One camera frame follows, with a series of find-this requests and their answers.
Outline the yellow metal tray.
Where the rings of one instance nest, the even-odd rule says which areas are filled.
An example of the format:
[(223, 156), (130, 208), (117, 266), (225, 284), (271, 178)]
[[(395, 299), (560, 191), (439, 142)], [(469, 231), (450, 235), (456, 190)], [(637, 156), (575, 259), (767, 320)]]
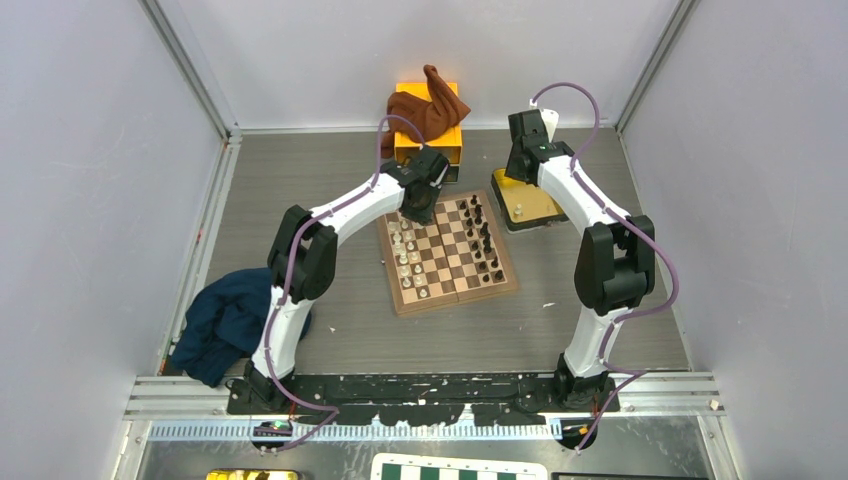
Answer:
[(492, 172), (490, 184), (510, 233), (568, 221), (568, 216), (550, 195), (532, 183), (507, 177), (504, 168)]

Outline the wooden chess board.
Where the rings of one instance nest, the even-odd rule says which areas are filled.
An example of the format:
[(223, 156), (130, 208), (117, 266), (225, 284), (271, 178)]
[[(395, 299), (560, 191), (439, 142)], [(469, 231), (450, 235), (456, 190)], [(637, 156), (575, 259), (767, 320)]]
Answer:
[[(473, 195), (477, 206), (470, 204)], [(410, 275), (402, 277), (396, 244), (389, 223), (397, 222), (405, 248)], [(398, 211), (376, 220), (378, 240), (387, 272), (394, 311), (398, 315), (416, 314), (464, 303), (505, 295), (519, 288), (508, 249), (487, 193), (483, 190), (442, 196), (434, 209), (434, 222), (424, 226), (404, 219)], [(408, 251), (408, 242), (415, 250)], [(414, 273), (420, 264), (422, 272)], [(504, 279), (495, 282), (493, 275), (501, 270)], [(415, 285), (414, 277), (422, 275), (425, 283)], [(404, 288), (402, 280), (409, 278), (411, 286)], [(420, 298), (425, 288), (427, 297)]]

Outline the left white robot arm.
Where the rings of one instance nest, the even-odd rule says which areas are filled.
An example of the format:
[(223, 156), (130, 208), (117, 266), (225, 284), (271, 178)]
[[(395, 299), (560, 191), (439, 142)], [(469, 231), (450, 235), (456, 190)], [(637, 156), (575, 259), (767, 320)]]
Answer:
[(267, 261), (268, 317), (244, 372), (257, 405), (277, 413), (290, 403), (292, 388), (284, 378), (294, 371), (296, 348), (312, 305), (335, 278), (338, 248), (388, 213), (430, 223), (448, 165), (443, 154), (423, 146), (406, 164), (382, 164), (362, 185), (331, 202), (312, 209), (294, 205), (285, 212)]

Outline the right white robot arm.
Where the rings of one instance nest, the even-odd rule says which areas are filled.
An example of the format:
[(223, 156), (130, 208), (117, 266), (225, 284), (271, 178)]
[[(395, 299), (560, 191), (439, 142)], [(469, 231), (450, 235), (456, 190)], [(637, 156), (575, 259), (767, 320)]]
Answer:
[(548, 194), (581, 235), (574, 287), (582, 307), (552, 386), (558, 403), (577, 411), (605, 388), (605, 362), (620, 319), (654, 289), (655, 252), (649, 243), (655, 230), (647, 216), (630, 215), (597, 188), (570, 147), (554, 140), (556, 123), (548, 109), (509, 115), (512, 147), (505, 174)]

